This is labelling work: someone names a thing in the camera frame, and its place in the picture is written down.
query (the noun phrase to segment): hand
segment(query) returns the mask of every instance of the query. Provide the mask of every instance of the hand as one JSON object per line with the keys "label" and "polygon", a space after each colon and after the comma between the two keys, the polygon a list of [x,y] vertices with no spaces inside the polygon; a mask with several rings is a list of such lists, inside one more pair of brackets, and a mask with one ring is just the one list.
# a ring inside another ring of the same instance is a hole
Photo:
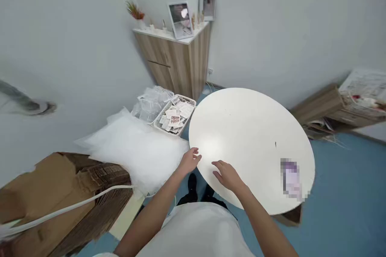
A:
{"label": "hand", "polygon": [[246,188],[246,185],[241,180],[240,176],[231,164],[220,160],[217,162],[212,162],[212,165],[216,166],[216,168],[218,168],[220,171],[220,174],[218,171],[213,171],[213,174],[216,176],[218,181],[228,190],[236,193],[236,191]]}
{"label": "hand", "polygon": [[202,157],[201,155],[197,156],[195,154],[198,154],[198,148],[191,148],[184,153],[176,171],[180,172],[184,176],[193,171]]}

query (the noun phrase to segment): plastic bag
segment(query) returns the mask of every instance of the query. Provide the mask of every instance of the plastic bag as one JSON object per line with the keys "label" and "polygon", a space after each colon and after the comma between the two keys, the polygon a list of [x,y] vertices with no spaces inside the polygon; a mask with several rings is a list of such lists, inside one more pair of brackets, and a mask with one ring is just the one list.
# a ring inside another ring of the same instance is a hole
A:
{"label": "plastic bag", "polygon": [[146,88],[144,94],[138,97],[131,115],[146,123],[152,123],[173,96],[173,92],[161,86]]}
{"label": "plastic bag", "polygon": [[75,141],[90,158],[121,165],[142,194],[154,194],[175,171],[189,143],[164,134],[124,108],[107,118],[108,125]]}

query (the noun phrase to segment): wooden cabinet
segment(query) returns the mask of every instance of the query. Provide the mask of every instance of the wooden cabinet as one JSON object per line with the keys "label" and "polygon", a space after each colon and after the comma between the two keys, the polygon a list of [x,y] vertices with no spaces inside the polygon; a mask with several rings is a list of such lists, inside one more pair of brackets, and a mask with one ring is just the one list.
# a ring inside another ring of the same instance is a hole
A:
{"label": "wooden cabinet", "polygon": [[155,62],[148,61],[150,70],[154,76],[157,76],[158,85],[168,90],[174,90],[172,76],[170,75],[169,67]]}
{"label": "wooden cabinet", "polygon": [[138,29],[134,33],[158,85],[198,100],[206,82],[210,24],[181,40],[163,31],[163,35]]}
{"label": "wooden cabinet", "polygon": [[[385,117],[372,117],[350,110],[336,84],[328,85],[290,110],[310,139],[321,139],[339,132],[350,131],[386,121]],[[323,120],[324,128],[314,120]]]}

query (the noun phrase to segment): pixelated blur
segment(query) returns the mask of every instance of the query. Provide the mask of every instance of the pixelated blur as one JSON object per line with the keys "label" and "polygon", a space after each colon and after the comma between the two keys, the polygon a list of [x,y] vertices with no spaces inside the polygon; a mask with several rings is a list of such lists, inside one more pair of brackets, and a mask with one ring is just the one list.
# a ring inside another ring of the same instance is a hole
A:
{"label": "pixelated blur", "polygon": [[302,197],[302,184],[300,183],[300,169],[296,162],[290,158],[280,159],[281,177],[283,180],[283,193],[289,198],[304,201]]}

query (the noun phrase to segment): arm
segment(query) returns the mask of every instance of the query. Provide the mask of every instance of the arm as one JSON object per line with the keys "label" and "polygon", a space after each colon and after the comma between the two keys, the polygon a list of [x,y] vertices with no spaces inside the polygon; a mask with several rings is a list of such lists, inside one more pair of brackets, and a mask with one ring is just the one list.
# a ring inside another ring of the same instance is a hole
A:
{"label": "arm", "polygon": [[228,190],[234,192],[240,200],[255,232],[257,241],[265,257],[295,257],[298,256],[291,243],[279,227],[265,211],[259,201],[253,196],[248,186],[240,179],[236,170],[224,161],[212,162],[220,173],[213,171],[218,181]]}
{"label": "arm", "polygon": [[198,148],[191,148],[184,154],[175,172],[131,223],[117,248],[115,248],[114,254],[120,257],[136,256],[158,233],[181,181],[196,168],[201,160],[201,155],[194,155],[197,153]]}

